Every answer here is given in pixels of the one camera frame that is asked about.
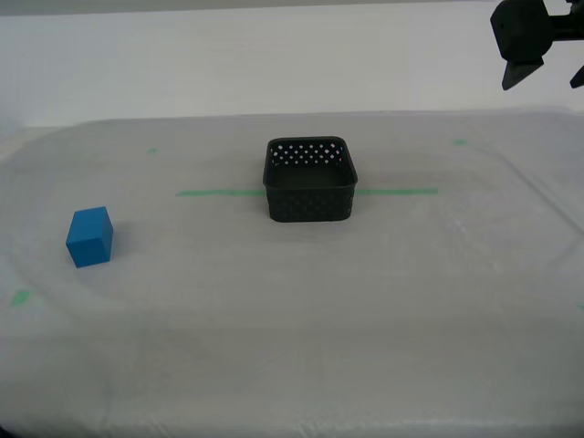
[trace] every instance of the blue cube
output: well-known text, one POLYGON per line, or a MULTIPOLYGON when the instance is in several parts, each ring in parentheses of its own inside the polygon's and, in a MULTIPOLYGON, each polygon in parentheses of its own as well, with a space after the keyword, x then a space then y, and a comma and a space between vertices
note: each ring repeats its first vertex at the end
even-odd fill
POLYGON ((106 207, 80 210, 73 214, 67 248, 76 267, 109 262, 113 227, 106 207))

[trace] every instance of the green tape mark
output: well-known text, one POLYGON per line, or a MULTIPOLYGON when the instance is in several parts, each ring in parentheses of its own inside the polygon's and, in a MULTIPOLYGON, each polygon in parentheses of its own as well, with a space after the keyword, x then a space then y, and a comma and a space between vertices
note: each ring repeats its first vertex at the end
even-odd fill
POLYGON ((438 189, 362 189, 356 190, 355 194, 379 195, 379 196, 415 196, 438 194, 438 189))
POLYGON ((233 189, 220 189, 220 190, 186 190, 184 192, 178 192, 176 196, 263 196, 266 194, 264 190, 233 190, 233 189))
POLYGON ((30 291, 25 289, 18 289, 10 300, 10 307, 17 308, 26 304, 30 298, 30 291))
MULTIPOLYGON (((421 189, 362 189, 356 190, 357 195, 378 195, 378 196, 415 196, 415 195, 433 195, 438 194, 438 189, 421 188, 421 189)), ((205 197, 205 196, 264 196, 264 190, 186 190, 178 192, 179 197, 205 197)))

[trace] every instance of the white surface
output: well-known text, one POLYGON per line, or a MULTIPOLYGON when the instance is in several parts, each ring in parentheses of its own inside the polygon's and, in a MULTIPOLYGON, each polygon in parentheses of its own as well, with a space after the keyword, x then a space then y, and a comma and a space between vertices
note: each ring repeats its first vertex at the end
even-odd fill
POLYGON ((31 141, 0 167, 0 423, 579 438, 583 136, 567 113, 346 114, 31 141), (175 196, 260 188, 269 140, 322 134, 345 138, 359 189, 439 194, 357 196, 335 224, 274 223, 264 197, 175 196), (112 261, 76 269, 71 216, 103 204, 112 261), (18 289, 31 297, 11 308, 18 289))
POLYGON ((25 147, 29 142, 60 130, 60 128, 28 128, 25 130, 18 130, 13 135, 10 135, 7 140, 0 143, 0 160, 5 160, 14 152, 25 147))
MULTIPOLYGON (((563 0, 550 13, 566 13, 563 0)), ((558 105, 584 44, 505 93, 493 2, 0 18, 0 113, 90 120, 558 105)))

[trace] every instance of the black plastic basket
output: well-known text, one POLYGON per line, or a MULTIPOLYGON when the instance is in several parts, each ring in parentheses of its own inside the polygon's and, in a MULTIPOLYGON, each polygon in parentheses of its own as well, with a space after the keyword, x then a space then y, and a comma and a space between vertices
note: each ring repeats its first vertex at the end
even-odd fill
POLYGON ((339 137, 276 139, 267 145, 264 186, 275 221, 347 219, 356 183, 347 143, 339 137))

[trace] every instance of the white wall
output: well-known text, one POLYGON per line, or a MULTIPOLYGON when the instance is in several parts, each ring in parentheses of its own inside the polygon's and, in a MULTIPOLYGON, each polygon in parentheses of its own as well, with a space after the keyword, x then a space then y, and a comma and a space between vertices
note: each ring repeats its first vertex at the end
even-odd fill
POLYGON ((21 128, 13 118, 0 113, 0 141, 10 138, 21 128))
POLYGON ((112 12, 233 9, 236 7, 371 5, 378 3, 428 3, 436 1, 440 2, 444 0, 2 0, 0 1, 0 16, 54 16, 64 14, 105 14, 112 12))
MULTIPOLYGON (((554 2, 566 12, 566 4, 554 2)), ((494 3, 0 17, 0 113, 116 118, 522 105, 584 107, 584 43, 508 92, 494 3)))

